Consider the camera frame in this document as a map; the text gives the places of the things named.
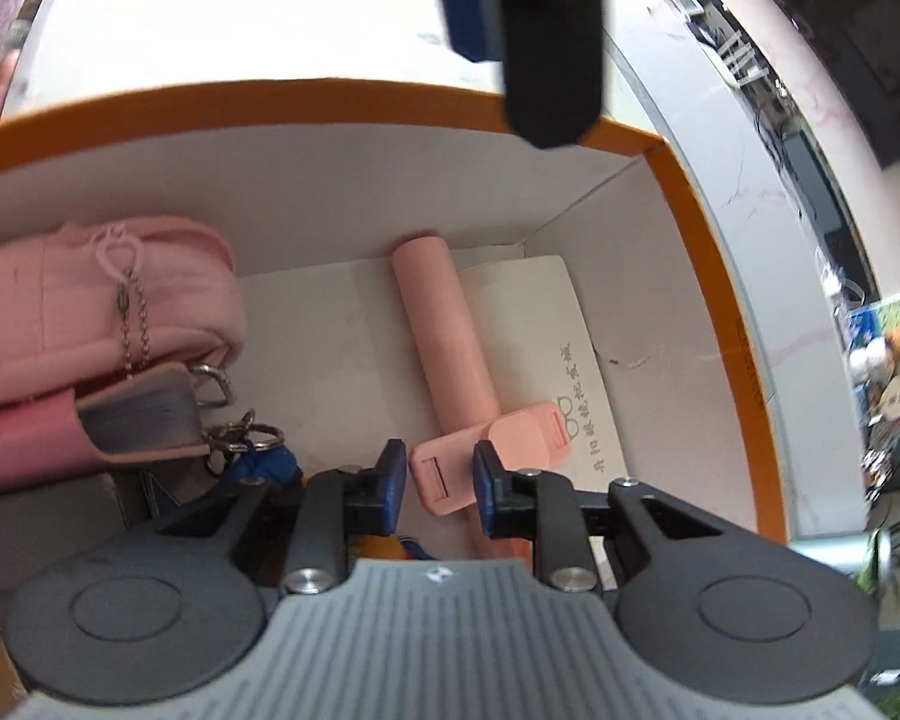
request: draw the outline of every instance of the printed glasses logo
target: printed glasses logo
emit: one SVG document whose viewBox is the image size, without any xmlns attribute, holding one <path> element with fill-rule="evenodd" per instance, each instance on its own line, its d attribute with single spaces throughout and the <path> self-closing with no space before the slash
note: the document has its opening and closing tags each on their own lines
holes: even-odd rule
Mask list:
<svg viewBox="0 0 900 720">
<path fill-rule="evenodd" d="M 563 415 L 563 426 L 567 429 L 567 435 L 570 440 L 576 439 L 580 432 L 580 423 L 571 416 L 573 413 L 573 401 L 566 395 L 560 395 L 557 398 L 557 406 Z"/>
</svg>

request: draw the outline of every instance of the pink bag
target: pink bag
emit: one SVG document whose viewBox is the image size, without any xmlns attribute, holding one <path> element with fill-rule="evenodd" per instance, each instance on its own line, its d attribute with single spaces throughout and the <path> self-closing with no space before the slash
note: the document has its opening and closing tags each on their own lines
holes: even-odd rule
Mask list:
<svg viewBox="0 0 900 720">
<path fill-rule="evenodd" d="M 146 408 L 148 398 L 151 408 Z M 116 422 L 124 426 L 122 446 L 115 445 L 112 430 L 106 431 Z M 84 398 L 65 389 L 0 409 L 0 494 L 209 453 L 192 379 L 179 362 L 158 365 Z"/>
<path fill-rule="evenodd" d="M 216 231 L 177 217 L 1 245 L 0 406 L 123 374 L 127 353 L 135 370 L 230 365 L 245 336 L 233 268 Z"/>
</svg>

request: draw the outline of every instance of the logo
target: logo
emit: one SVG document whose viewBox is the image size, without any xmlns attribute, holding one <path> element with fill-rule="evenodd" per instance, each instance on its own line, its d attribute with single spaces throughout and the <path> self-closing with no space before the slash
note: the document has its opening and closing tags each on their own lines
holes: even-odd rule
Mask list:
<svg viewBox="0 0 900 720">
<path fill-rule="evenodd" d="M 567 435 L 570 437 L 570 440 L 576 439 L 580 433 L 580 423 L 571 416 L 573 413 L 573 401 L 566 395 L 560 395 L 557 398 L 557 406 L 563 415 L 563 426 L 567 429 Z"/>
<path fill-rule="evenodd" d="M 423 576 L 432 581 L 434 584 L 443 584 L 457 576 L 456 571 L 451 571 L 445 565 L 435 565 L 423 572 Z"/>
</svg>

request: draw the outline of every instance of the pink cylinder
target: pink cylinder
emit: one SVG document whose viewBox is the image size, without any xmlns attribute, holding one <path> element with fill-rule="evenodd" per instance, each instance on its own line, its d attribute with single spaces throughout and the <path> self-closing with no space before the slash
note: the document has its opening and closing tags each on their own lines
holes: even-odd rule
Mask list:
<svg viewBox="0 0 900 720">
<path fill-rule="evenodd" d="M 392 261 L 443 432 L 500 416 L 500 401 L 446 242 L 417 238 L 401 245 Z"/>
</svg>

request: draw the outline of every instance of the metal screw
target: metal screw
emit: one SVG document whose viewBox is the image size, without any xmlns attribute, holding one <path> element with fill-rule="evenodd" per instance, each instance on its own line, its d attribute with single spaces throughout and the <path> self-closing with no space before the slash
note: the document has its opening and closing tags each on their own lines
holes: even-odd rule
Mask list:
<svg viewBox="0 0 900 720">
<path fill-rule="evenodd" d="M 333 577 L 322 568 L 298 568 L 283 578 L 283 589 L 300 595 L 317 595 L 333 586 Z"/>
<path fill-rule="evenodd" d="M 554 571 L 550 575 L 550 584 L 563 592 L 586 592 L 597 586 L 597 576 L 586 568 L 569 565 Z"/>
</svg>

